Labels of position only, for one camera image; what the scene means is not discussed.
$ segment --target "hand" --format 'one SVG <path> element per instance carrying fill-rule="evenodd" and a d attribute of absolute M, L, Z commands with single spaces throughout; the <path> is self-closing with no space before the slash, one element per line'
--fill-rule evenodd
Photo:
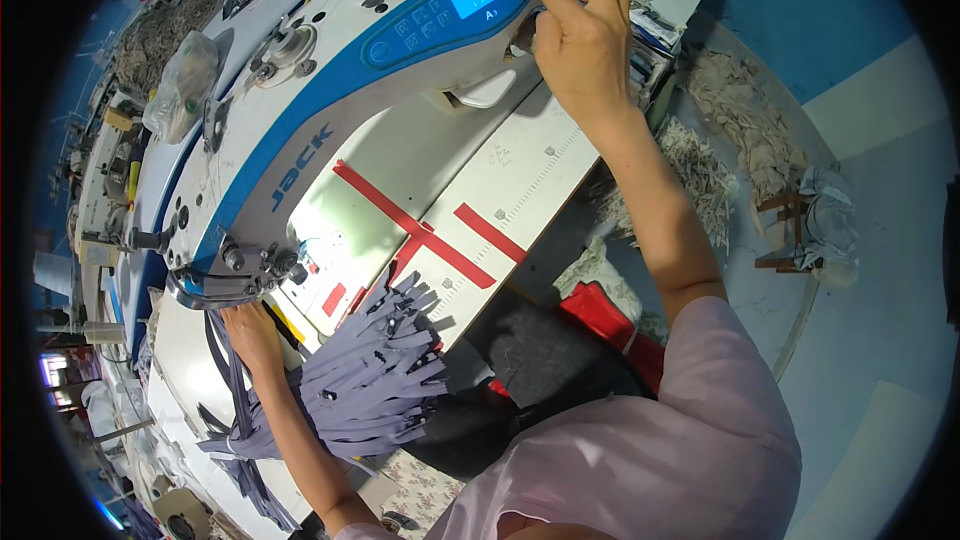
<path fill-rule="evenodd" d="M 283 376 L 283 352 L 277 325 L 259 302 L 220 309 L 230 344 L 254 379 Z"/>
<path fill-rule="evenodd" d="M 627 96 L 630 0 L 541 0 L 534 58 L 560 106 L 587 128 L 622 118 Z"/>

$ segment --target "wooden stand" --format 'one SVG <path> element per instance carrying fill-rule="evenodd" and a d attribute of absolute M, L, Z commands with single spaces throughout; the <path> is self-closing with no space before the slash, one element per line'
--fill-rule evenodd
<path fill-rule="evenodd" d="M 787 192 L 786 194 L 764 200 L 760 203 L 760 206 L 756 208 L 758 213 L 762 213 L 783 207 L 783 210 L 776 214 L 776 220 L 778 222 L 793 220 L 794 254 L 797 255 L 800 254 L 801 247 L 804 243 L 804 216 L 807 214 L 807 210 L 810 209 L 810 204 L 807 202 L 810 198 L 813 198 L 813 196 L 809 194 Z M 798 269 L 793 257 L 760 257 L 753 262 L 753 266 L 758 270 L 776 270 L 776 273 L 810 273 L 810 271 L 814 269 L 822 268 L 823 264 L 824 260 L 817 258 L 812 263 L 812 266 L 805 269 Z"/>

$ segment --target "person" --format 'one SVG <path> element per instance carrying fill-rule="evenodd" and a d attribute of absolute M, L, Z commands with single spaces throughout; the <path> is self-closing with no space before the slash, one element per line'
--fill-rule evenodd
<path fill-rule="evenodd" d="M 690 201 L 627 98 L 630 0 L 541 0 L 535 60 L 606 161 L 662 299 L 670 342 L 658 400 L 613 396 L 513 438 L 462 488 L 427 540 L 783 537 L 801 456 L 769 368 L 726 302 Z M 273 320 L 224 310 L 280 454 L 335 540 L 387 540 L 284 378 Z"/>

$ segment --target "screw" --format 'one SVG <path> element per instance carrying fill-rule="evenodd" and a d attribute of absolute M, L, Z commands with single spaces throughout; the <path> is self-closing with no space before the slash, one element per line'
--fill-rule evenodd
<path fill-rule="evenodd" d="M 273 63 L 264 63 L 256 71 L 256 77 L 259 80 L 268 80 L 277 75 L 277 66 Z"/>
<path fill-rule="evenodd" d="M 296 64 L 296 67 L 294 67 L 294 76 L 297 78 L 306 78 L 310 74 L 313 74 L 315 69 L 317 69 L 317 62 L 313 59 L 300 61 Z"/>

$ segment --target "jack logo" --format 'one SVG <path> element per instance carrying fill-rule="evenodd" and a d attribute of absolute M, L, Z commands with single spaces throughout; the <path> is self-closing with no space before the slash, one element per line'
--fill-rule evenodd
<path fill-rule="evenodd" d="M 290 167 L 290 170 L 287 171 L 283 179 L 280 180 L 279 187 L 273 191 L 273 208 L 270 209 L 271 213 L 275 213 L 277 209 L 280 208 L 283 198 L 286 197 L 286 193 L 290 192 L 290 189 L 293 188 L 297 182 L 297 178 L 300 177 L 300 172 L 310 163 L 313 155 L 317 154 L 317 150 L 324 144 L 324 140 L 333 135 L 333 132 L 327 131 L 327 126 L 329 125 L 329 123 L 326 123 L 320 128 L 316 136 L 310 138 L 310 141 L 307 142 L 303 150 L 300 151 L 299 156 L 296 157 L 294 166 Z"/>

